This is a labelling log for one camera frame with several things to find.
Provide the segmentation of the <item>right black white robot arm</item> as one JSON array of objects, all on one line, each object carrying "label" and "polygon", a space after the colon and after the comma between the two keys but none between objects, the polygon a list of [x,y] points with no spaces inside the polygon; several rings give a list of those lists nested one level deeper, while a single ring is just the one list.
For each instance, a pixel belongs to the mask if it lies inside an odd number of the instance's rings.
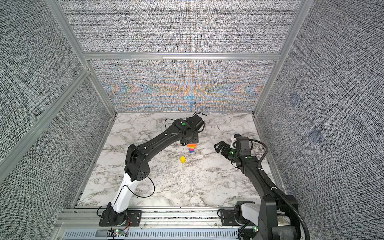
[{"label": "right black white robot arm", "polygon": [[251,181],[261,203],[238,202],[235,206],[236,220],[242,225],[240,240],[299,240],[310,239],[310,232],[303,217],[299,214],[296,198],[286,195],[270,179],[262,167],[268,153],[262,157],[251,154],[255,140],[237,140],[232,145],[219,142],[215,151],[224,156]]}]

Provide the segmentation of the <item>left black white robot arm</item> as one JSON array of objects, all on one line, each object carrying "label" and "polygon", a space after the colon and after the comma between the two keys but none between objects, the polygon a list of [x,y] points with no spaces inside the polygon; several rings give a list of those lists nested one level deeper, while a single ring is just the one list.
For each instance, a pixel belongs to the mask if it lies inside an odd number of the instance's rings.
[{"label": "left black white robot arm", "polygon": [[197,144],[199,133],[205,128],[204,120],[198,115],[186,119],[176,119],[164,132],[141,145],[130,145],[125,159],[124,177],[114,199],[108,203],[100,215],[101,227],[121,226],[128,222],[128,208],[132,196],[143,198],[135,193],[138,183],[149,177],[149,162],[161,151],[175,142],[182,146]]}]

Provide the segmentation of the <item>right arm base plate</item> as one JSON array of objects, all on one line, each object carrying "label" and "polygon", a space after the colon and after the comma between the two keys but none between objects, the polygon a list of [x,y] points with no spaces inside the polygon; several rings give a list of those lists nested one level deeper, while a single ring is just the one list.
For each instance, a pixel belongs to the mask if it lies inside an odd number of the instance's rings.
[{"label": "right arm base plate", "polygon": [[243,226],[252,220],[258,222],[259,210],[219,209],[217,215],[223,226]]}]

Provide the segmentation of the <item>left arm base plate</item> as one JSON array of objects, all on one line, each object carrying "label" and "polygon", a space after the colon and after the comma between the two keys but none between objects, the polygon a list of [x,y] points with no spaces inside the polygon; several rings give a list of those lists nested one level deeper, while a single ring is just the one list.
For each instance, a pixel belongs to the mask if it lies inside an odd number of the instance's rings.
[{"label": "left arm base plate", "polygon": [[138,227],[142,218],[141,210],[127,210],[116,214],[114,210],[105,210],[99,221],[99,227]]}]

